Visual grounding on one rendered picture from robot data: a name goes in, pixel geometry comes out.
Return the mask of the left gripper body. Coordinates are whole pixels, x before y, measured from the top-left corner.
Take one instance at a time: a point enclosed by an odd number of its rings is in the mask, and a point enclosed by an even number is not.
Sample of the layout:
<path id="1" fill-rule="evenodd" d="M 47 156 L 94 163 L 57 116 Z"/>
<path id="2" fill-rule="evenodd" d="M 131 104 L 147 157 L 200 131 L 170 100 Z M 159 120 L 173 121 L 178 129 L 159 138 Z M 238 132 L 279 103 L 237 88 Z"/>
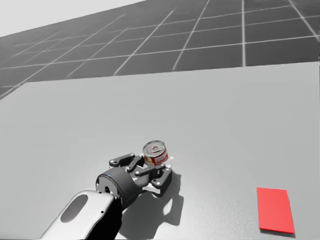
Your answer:
<path id="1" fill-rule="evenodd" d="M 121 199 L 122 207 L 128 208 L 149 182 L 150 176 L 147 174 L 135 176 L 133 172 L 127 172 L 121 167 L 113 167 L 97 177 L 96 190 Z"/>

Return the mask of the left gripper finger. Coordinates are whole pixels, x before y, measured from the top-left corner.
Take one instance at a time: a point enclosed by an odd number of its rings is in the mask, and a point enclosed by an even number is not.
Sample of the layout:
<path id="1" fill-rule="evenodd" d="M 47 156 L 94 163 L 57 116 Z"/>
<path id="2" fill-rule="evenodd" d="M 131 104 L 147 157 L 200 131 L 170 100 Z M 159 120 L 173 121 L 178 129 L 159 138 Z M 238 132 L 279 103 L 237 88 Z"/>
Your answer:
<path id="1" fill-rule="evenodd" d="M 122 168 L 128 173 L 132 173 L 135 171 L 137 167 L 144 166 L 145 159 L 142 154 L 135 155 L 134 153 L 129 153 L 129 154 L 111 159 L 108 163 L 109 163 L 110 169 Z"/>
<path id="2" fill-rule="evenodd" d="M 172 161 L 175 158 L 170 156 L 169 159 L 157 166 L 137 166 L 133 171 L 133 181 L 141 187 L 142 192 L 150 192 L 155 197 L 161 198 L 167 191 L 172 181 Z"/>

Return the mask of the red and white can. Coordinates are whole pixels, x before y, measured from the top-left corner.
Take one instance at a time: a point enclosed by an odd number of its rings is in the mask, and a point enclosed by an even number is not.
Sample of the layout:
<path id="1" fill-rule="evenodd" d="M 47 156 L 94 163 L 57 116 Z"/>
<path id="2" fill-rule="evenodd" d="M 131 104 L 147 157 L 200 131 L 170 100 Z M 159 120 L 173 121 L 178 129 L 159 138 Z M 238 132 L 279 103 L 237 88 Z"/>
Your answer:
<path id="1" fill-rule="evenodd" d="M 169 159 L 166 145 L 161 140 L 147 142 L 142 148 L 142 154 L 147 166 L 158 166 Z"/>

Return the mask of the pink pad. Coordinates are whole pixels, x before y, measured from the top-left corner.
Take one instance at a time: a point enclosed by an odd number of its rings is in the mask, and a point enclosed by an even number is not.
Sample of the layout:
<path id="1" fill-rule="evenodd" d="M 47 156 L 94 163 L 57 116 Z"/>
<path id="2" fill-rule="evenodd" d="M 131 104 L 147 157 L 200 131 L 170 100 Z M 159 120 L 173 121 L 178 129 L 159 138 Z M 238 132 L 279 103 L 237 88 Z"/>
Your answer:
<path id="1" fill-rule="evenodd" d="M 258 187 L 258 226 L 261 230 L 294 234 L 288 192 L 285 189 Z"/>

